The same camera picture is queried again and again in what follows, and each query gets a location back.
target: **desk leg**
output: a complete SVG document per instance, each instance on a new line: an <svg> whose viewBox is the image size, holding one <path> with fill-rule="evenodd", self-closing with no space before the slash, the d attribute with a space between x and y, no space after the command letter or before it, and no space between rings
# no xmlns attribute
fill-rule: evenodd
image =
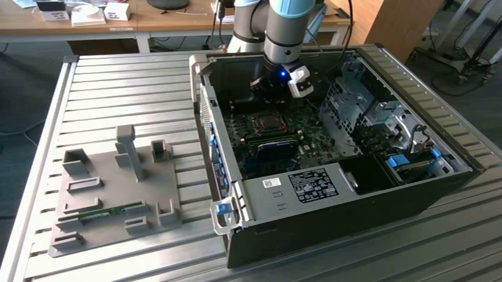
<svg viewBox="0 0 502 282"><path fill-rule="evenodd" d="M343 37L346 36L346 33L348 31L348 26L339 26L338 30L332 34L331 38L331 46L339 46L343 44Z"/></svg>
<svg viewBox="0 0 502 282"><path fill-rule="evenodd" d="M149 32L136 32L137 50L141 54L149 53Z"/></svg>

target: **aluminum extrusion table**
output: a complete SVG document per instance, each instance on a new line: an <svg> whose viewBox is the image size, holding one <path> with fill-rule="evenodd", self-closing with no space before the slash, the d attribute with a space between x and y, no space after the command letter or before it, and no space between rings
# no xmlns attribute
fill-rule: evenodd
<svg viewBox="0 0 502 282"><path fill-rule="evenodd" d="M189 98L189 53L81 56L61 69L0 281L451 281L502 278L502 154L392 56L364 47L448 134L488 168L420 215L274 260L225 268ZM183 227L59 258L47 254L61 154L113 150L116 125L136 146L173 146Z"/></svg>

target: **printed label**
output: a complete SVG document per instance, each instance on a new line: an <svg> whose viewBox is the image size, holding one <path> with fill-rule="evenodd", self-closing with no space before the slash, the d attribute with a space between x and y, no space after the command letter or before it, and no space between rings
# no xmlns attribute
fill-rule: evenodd
<svg viewBox="0 0 502 282"><path fill-rule="evenodd" d="M279 178L266 179L263 181L264 188L270 188L270 187L279 186L279 185L280 185Z"/></svg>
<svg viewBox="0 0 502 282"><path fill-rule="evenodd" d="M291 185L302 203L338 195L336 188L324 169L290 174Z"/></svg>
<svg viewBox="0 0 502 282"><path fill-rule="evenodd" d="M109 31L132 31L133 28L109 28Z"/></svg>

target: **green circuit board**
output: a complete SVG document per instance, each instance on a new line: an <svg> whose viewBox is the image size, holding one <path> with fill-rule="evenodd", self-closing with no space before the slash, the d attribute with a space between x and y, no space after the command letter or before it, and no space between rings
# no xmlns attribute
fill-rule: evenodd
<svg viewBox="0 0 502 282"><path fill-rule="evenodd" d="M319 119L319 106L292 99L275 109L223 117L244 179L324 165L339 158ZM290 149L284 153L282 148L267 148L263 155L271 159L263 160L259 150L274 143Z"/></svg>

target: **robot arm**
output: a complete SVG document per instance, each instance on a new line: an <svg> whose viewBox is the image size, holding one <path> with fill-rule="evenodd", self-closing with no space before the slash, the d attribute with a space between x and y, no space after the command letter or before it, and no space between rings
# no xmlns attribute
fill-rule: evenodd
<svg viewBox="0 0 502 282"><path fill-rule="evenodd" d="M324 14L323 0L235 1L229 52L264 50L264 68L252 88L272 85L287 72L287 84L295 98L314 91L310 71L298 58L302 43L312 40L311 33L316 34Z"/></svg>

